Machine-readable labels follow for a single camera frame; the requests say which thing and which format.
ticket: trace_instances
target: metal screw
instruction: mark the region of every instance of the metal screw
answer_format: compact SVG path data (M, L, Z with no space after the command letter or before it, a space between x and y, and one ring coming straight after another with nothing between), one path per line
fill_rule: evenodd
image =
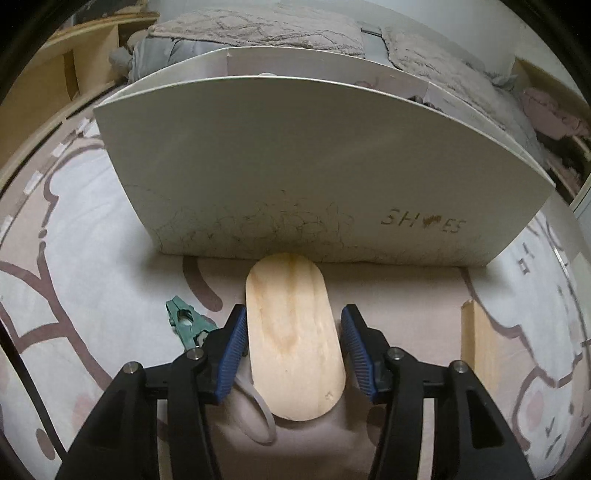
M205 352L199 347L187 350L187 358L189 360L199 360L201 357L203 357L203 355L205 355Z
M468 364L466 362L463 362L462 360L456 360L453 363L453 368L459 374L465 374L468 370L470 370L470 367L468 367Z
M397 346L393 346L392 348L388 349L388 357L390 360L401 360L404 356L404 350L398 348Z
M133 373L137 372L138 368L139 368L138 362L127 362L123 366L123 372L125 372L126 374L133 374Z

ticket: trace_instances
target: black wire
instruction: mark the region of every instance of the black wire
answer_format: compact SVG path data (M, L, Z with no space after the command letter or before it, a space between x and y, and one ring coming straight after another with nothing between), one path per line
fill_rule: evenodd
M21 383L27 390L27 393L33 402L33 406L39 415L39 419L41 420L41 424L43 424L43 428L45 429L47 436L49 437L53 448L55 448L56 453L59 457L63 460L66 457L66 449L61 443L59 436L57 435L56 429L51 422L51 418L47 409L45 408L45 404L41 399L41 395L29 374L29 370L25 366L25 362L22 361L21 356L18 354L17 348L12 343L12 339L10 335L6 331L4 324L0 322L0 348L4 350L6 356L8 357L9 362L11 363L14 371L17 373L18 378L21 380Z

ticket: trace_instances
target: curved cardboard panel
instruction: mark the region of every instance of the curved cardboard panel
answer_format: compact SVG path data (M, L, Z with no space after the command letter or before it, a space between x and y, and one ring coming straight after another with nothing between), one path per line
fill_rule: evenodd
M485 265L553 189L440 112L321 80L184 82L95 113L132 205L170 254Z

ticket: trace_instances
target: rounded wooden plank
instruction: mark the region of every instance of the rounded wooden plank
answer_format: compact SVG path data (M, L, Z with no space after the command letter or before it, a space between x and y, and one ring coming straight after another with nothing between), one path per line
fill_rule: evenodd
M246 279L252 379L278 417L320 417L339 400L345 366L322 273L305 257L275 254Z

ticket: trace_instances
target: white cardboard box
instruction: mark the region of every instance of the white cardboard box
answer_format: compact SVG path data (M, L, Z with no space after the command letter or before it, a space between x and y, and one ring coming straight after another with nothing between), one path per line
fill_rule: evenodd
M485 265L553 190L467 104L340 54L217 50L95 114L134 209L169 254Z

